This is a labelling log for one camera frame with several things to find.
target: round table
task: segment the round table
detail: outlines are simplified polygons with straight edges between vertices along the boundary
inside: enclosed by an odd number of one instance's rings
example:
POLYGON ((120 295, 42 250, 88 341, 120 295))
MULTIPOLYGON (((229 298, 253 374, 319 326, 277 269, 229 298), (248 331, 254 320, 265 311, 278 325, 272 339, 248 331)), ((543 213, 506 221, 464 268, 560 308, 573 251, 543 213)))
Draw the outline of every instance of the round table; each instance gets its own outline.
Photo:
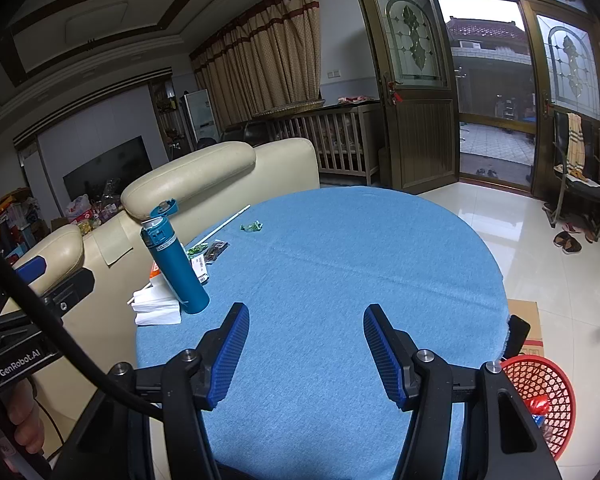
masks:
MULTIPOLYGON (((498 358, 507 335, 502 275, 478 235, 446 209, 371 187, 299 192, 247 209, 215 238, 200 314, 138 327, 138 364, 165 363, 220 326, 234 301, 251 327, 226 399, 203 412, 216 459, 258 480, 390 480, 410 413, 386 396, 363 334, 379 303, 394 328, 449 364, 498 358), (262 222, 260 232, 241 224, 262 222)), ((445 478, 458 478, 454 406, 445 478)))

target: metal screw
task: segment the metal screw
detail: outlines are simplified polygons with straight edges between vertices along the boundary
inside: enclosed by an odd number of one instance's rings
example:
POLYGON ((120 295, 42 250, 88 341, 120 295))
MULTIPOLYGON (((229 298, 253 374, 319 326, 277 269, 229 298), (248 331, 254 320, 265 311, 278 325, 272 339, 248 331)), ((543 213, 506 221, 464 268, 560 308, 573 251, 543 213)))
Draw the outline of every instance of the metal screw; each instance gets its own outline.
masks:
POLYGON ((187 348, 186 350, 182 351, 182 360, 186 361, 187 363, 193 361, 193 359, 196 357, 198 357, 198 352, 192 350, 191 348, 187 348))
POLYGON ((431 350, 418 350, 416 357, 423 363, 430 363, 433 361, 436 355, 431 350))
POLYGON ((497 361, 487 361, 484 364, 484 367, 487 368, 487 371, 491 374, 499 374, 502 371, 502 366, 497 361))
POLYGON ((129 371, 129 368, 128 363, 117 363, 113 365, 113 373, 115 375, 124 375, 129 371))

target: television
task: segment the television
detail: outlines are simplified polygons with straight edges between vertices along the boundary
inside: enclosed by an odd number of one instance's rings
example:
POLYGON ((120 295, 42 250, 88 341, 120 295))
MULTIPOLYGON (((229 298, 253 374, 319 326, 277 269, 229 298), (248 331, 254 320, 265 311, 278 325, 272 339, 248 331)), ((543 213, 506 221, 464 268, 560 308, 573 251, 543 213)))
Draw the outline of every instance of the television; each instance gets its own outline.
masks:
POLYGON ((86 193, 91 202, 97 202, 110 178, 120 179, 115 190, 119 194, 136 178, 151 170, 142 137, 136 137, 92 158, 62 179, 71 200, 86 193))

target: curtain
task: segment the curtain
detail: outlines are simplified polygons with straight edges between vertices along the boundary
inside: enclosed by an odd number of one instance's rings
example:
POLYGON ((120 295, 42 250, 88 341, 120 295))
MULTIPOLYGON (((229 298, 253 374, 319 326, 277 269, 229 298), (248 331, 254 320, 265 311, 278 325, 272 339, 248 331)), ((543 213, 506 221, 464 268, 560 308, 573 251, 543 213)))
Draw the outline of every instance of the curtain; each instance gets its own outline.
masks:
POLYGON ((190 56, 223 130, 320 92, 318 0, 264 0, 190 56))

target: red plastic basket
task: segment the red plastic basket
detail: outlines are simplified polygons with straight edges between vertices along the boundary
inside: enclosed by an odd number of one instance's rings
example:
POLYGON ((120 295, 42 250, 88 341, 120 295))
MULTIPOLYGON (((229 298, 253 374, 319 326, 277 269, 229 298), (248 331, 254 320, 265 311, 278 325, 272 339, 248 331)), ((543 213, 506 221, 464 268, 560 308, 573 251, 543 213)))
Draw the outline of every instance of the red plastic basket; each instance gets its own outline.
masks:
POLYGON ((553 431, 544 439, 554 460, 558 460, 576 421, 576 400, 567 376, 554 362, 535 355, 518 355, 501 364, 522 400, 543 394, 549 397, 551 409, 545 423, 553 431))

